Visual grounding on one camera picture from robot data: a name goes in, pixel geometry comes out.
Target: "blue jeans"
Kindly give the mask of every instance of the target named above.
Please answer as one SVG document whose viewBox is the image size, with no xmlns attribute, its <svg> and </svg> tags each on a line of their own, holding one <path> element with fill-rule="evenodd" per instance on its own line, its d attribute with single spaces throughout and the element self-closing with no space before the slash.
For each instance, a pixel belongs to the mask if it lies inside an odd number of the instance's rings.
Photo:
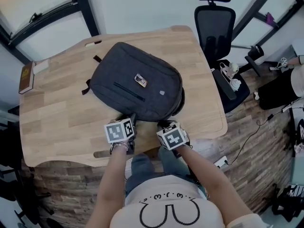
<svg viewBox="0 0 304 228">
<path fill-rule="evenodd" d="M 139 154 L 133 157 L 131 164 L 132 176 L 128 178 L 125 185 L 126 196 L 144 181 L 161 176 L 174 175 L 194 183 L 193 179 L 188 177 L 190 175 L 188 166 L 176 159 L 172 151 L 160 147 L 158 158 L 162 162 L 164 173 L 154 172 L 154 166 L 146 154 Z"/>
</svg>

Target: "wooden table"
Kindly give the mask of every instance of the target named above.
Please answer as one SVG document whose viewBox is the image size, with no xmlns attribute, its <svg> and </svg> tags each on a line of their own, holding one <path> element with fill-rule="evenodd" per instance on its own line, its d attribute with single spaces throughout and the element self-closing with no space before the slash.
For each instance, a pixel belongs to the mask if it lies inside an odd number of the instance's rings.
<svg viewBox="0 0 304 228">
<path fill-rule="evenodd" d="M 37 166 L 63 160 L 104 166 L 109 158 L 104 125 L 120 113 L 106 106 L 92 91 L 82 95 L 98 63 L 119 41 L 159 57 L 178 69 L 186 100 L 175 116 L 190 139 L 216 138 L 227 122 L 205 56 L 186 26 L 85 39 L 50 59 L 49 68 L 35 75 L 34 89 L 20 101 L 20 133 L 25 162 Z M 159 146 L 156 123 L 137 122 L 135 153 Z"/>
</svg>

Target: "brown book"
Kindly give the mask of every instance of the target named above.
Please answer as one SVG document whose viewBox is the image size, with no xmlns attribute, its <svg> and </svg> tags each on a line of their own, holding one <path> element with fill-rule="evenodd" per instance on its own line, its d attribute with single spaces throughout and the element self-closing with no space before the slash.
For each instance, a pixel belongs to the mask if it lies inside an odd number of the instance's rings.
<svg viewBox="0 0 304 228">
<path fill-rule="evenodd" d="M 20 83 L 19 83 L 19 94 L 23 94 L 33 88 L 34 84 L 34 73 L 33 67 L 34 62 L 26 64 L 21 71 Z"/>
</svg>

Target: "backpack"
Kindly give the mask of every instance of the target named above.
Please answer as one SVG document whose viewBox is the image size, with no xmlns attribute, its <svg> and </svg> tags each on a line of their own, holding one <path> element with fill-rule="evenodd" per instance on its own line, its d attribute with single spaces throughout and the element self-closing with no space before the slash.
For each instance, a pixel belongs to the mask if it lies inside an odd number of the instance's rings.
<svg viewBox="0 0 304 228">
<path fill-rule="evenodd" d="M 185 102 L 181 75 L 174 67 L 123 42 L 109 50 L 87 84 L 105 104 L 127 116 L 135 113 L 141 121 L 168 119 Z"/>
</svg>

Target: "t-shirt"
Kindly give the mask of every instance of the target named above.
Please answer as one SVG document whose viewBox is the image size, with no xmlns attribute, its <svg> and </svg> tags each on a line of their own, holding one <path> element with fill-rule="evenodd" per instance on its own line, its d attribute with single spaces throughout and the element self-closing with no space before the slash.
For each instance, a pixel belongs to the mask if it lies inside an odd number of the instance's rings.
<svg viewBox="0 0 304 228">
<path fill-rule="evenodd" d="M 131 191 L 110 228 L 224 228 L 215 204 L 200 195 L 193 183 L 176 176 L 145 181 Z M 227 228 L 265 228 L 257 214 L 240 217 Z"/>
<path fill-rule="evenodd" d="M 291 86 L 297 97 L 304 96 L 304 56 L 299 56 L 300 64 L 291 72 Z"/>
</svg>

